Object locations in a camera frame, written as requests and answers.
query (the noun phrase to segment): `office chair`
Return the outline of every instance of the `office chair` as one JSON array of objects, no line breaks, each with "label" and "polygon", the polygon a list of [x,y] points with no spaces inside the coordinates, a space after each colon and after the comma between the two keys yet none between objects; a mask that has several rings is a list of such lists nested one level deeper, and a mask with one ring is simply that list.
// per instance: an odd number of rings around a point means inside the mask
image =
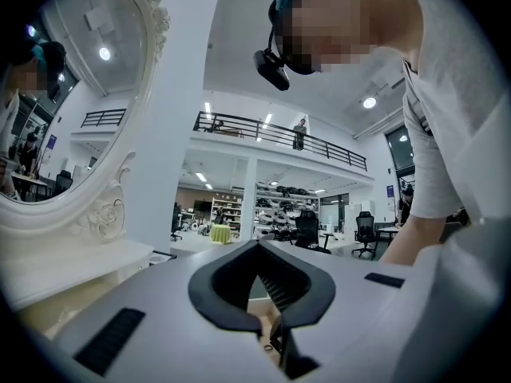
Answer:
[{"label": "office chair", "polygon": [[172,213],[172,231],[170,236],[177,241],[177,239],[183,239],[180,235],[176,234],[176,231],[179,231],[181,227],[179,227],[179,214],[181,212],[181,208],[175,203],[174,204],[174,212]]},{"label": "office chair", "polygon": [[371,261],[374,259],[376,250],[374,248],[368,248],[367,245],[369,243],[375,243],[377,241],[376,234],[374,233],[374,217],[368,211],[361,211],[357,217],[357,227],[358,230],[355,232],[355,240],[360,243],[364,243],[363,248],[357,248],[353,250],[351,254],[354,252],[360,251],[358,257],[362,257],[364,252],[370,252],[373,256],[371,257]]},{"label": "office chair", "polygon": [[52,197],[65,192],[68,188],[71,187],[72,184],[73,179],[71,179],[71,173],[67,172],[66,170],[62,170],[55,179],[55,189],[53,190]]},{"label": "office chair", "polygon": [[446,223],[444,227],[444,231],[440,236],[440,244],[443,244],[452,234],[454,234],[459,229],[463,228],[463,225],[459,222],[454,223]]},{"label": "office chair", "polygon": [[295,218],[295,224],[297,236],[295,245],[297,247],[310,248],[312,243],[319,243],[319,220],[313,211],[302,210],[300,217]]}]

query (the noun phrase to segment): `black rubber opening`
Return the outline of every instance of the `black rubber opening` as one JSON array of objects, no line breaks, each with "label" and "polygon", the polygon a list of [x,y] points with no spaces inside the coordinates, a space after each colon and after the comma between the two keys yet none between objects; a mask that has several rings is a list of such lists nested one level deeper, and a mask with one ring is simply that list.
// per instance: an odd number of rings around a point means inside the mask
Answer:
[{"label": "black rubber opening", "polygon": [[300,356],[291,329],[317,323],[334,300],[335,284],[327,272],[254,240],[200,268],[190,279],[188,295],[197,311],[215,326],[260,337],[259,319],[247,313],[257,275],[281,313],[281,367],[290,378],[312,371],[318,364]]}]

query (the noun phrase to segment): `black office chair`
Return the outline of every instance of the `black office chair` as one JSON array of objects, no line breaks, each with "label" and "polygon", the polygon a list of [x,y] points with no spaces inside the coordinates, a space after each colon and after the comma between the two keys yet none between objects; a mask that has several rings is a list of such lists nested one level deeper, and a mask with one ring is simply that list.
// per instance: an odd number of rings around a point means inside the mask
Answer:
[{"label": "black office chair", "polygon": [[440,237],[440,243],[443,244],[452,234],[463,228],[461,223],[446,223],[442,236]]},{"label": "black office chair", "polygon": [[358,230],[355,232],[355,240],[363,243],[363,248],[357,248],[353,250],[351,254],[359,251],[358,257],[362,257],[362,254],[365,252],[370,252],[373,256],[371,257],[371,261],[374,259],[376,254],[375,248],[368,248],[369,243],[375,243],[377,241],[376,234],[374,233],[374,217],[368,211],[361,211],[357,217],[357,227]]},{"label": "black office chair", "polygon": [[179,231],[181,227],[179,227],[179,214],[181,213],[181,208],[177,205],[177,203],[174,204],[174,212],[172,213],[172,230],[170,233],[170,236],[174,239],[174,241],[177,241],[177,239],[183,239],[180,235],[176,234],[176,231]]},{"label": "black office chair", "polygon": [[62,170],[59,175],[57,175],[55,179],[55,189],[53,190],[53,196],[60,195],[65,192],[68,188],[73,184],[73,179],[71,179],[71,173],[66,170]]}]

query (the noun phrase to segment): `black vent slot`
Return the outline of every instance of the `black vent slot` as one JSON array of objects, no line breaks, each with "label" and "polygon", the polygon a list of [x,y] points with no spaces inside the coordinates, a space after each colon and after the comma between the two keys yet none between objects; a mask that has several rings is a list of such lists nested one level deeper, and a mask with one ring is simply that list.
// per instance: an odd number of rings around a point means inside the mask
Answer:
[{"label": "black vent slot", "polygon": [[367,274],[364,279],[378,284],[393,286],[394,288],[401,288],[402,284],[405,283],[405,280],[402,278],[390,277],[389,275],[377,274],[375,272]]},{"label": "black vent slot", "polygon": [[145,316],[139,310],[122,309],[74,358],[103,376]]},{"label": "black vent slot", "polygon": [[311,288],[311,279],[271,251],[260,248],[259,277],[280,312],[302,298]]}]

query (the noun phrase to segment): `ornate mirror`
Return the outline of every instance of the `ornate mirror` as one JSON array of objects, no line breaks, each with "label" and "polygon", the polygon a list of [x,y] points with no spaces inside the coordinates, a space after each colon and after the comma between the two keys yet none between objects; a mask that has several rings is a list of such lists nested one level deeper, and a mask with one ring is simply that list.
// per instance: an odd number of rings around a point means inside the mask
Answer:
[{"label": "ornate mirror", "polygon": [[25,25],[2,73],[0,210],[7,233],[73,221],[101,193],[94,211],[114,234],[121,230],[122,166],[134,156],[131,139],[169,28],[159,3],[48,0]]}]

